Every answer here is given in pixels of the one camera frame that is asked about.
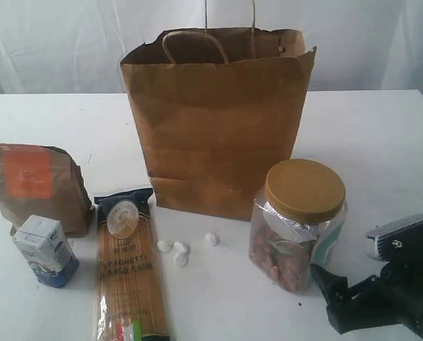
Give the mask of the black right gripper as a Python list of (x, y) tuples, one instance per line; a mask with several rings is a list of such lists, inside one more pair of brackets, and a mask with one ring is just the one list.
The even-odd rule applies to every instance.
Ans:
[[(423, 213), (378, 226), (365, 240), (368, 257), (376, 261), (423, 261)], [(310, 265), (310, 273), (326, 300), (328, 321), (339, 334), (404, 325), (423, 335), (423, 268), (386, 264), (379, 276), (354, 286), (318, 264)]]

